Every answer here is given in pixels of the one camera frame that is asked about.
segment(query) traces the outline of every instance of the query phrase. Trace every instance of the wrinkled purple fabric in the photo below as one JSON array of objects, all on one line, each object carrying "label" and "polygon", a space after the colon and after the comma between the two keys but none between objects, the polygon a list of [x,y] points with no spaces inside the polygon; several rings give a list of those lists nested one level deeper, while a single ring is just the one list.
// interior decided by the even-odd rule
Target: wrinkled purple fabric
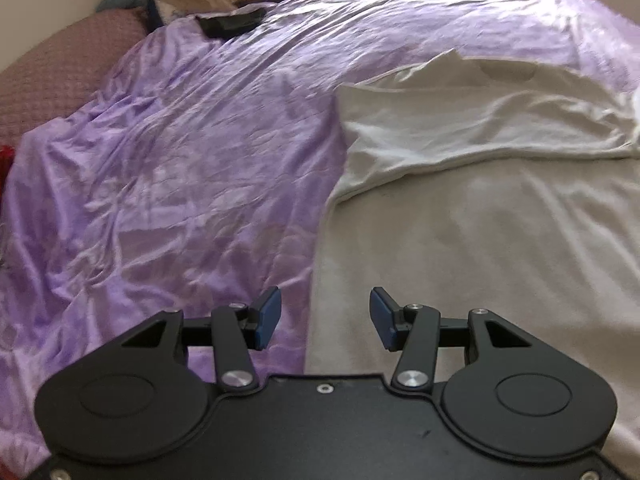
[{"label": "wrinkled purple fabric", "polygon": [[[206,316],[282,288],[260,374],[301,372],[318,222],[342,171],[341,82],[456,48],[564,65],[618,91],[640,29],[593,0],[289,0],[228,43],[161,28],[94,100],[25,135],[2,217],[0,456],[47,455],[32,415],[51,374],[167,308]],[[209,351],[190,366],[211,377]]]}]

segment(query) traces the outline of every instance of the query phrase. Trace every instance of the black robotic gripper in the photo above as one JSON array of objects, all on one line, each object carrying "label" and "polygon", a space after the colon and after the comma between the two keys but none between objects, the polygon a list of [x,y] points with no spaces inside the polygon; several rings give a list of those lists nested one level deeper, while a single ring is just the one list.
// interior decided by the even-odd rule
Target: black robotic gripper
[{"label": "black robotic gripper", "polygon": [[[52,452],[30,480],[623,480],[598,452],[616,398],[593,371],[498,315],[400,307],[371,291],[390,383],[270,376],[248,349],[280,319],[272,287],[203,319],[161,312],[53,375],[35,401]],[[187,368],[212,346],[215,383]],[[439,347],[466,366],[433,381]]]}]

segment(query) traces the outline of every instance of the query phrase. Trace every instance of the cream fabric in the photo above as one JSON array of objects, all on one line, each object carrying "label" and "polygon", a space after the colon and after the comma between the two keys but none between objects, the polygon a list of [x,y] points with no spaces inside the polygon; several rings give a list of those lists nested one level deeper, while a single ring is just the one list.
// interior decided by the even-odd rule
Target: cream fabric
[{"label": "cream fabric", "polygon": [[[448,52],[337,96],[350,147],[321,225],[306,372],[393,370],[373,286],[446,317],[488,308],[609,381],[605,451],[640,478],[638,95]],[[462,366],[442,351],[436,378]]]}]

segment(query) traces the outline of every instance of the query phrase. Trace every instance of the purple blanket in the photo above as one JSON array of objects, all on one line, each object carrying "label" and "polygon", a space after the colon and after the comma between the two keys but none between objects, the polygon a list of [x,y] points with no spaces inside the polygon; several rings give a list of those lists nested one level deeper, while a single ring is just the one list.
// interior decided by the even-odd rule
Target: purple blanket
[{"label": "purple blanket", "polygon": [[[334,89],[456,48],[561,64],[625,91],[640,29],[593,0],[289,0],[228,43],[178,20],[93,101],[26,134],[6,186],[0,457],[47,455],[51,374],[162,309],[282,288],[260,374],[301,372],[314,243],[345,145]],[[190,365],[211,378],[210,350]]]}]

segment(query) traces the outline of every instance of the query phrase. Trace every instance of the silver screw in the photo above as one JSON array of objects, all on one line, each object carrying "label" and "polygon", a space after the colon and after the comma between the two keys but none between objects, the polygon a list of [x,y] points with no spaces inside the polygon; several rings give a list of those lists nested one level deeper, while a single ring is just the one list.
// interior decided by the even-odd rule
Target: silver screw
[{"label": "silver screw", "polygon": [[418,388],[429,382],[429,376],[420,370],[405,370],[396,375],[396,380],[402,384],[402,386]]},{"label": "silver screw", "polygon": [[319,394],[332,394],[334,392],[334,387],[330,384],[318,384],[316,391]]},{"label": "silver screw", "polygon": [[244,370],[230,370],[222,375],[222,382],[234,388],[248,386],[253,380],[254,376]]},{"label": "silver screw", "polygon": [[51,480],[71,480],[71,475],[64,469],[54,469],[50,474]]}]

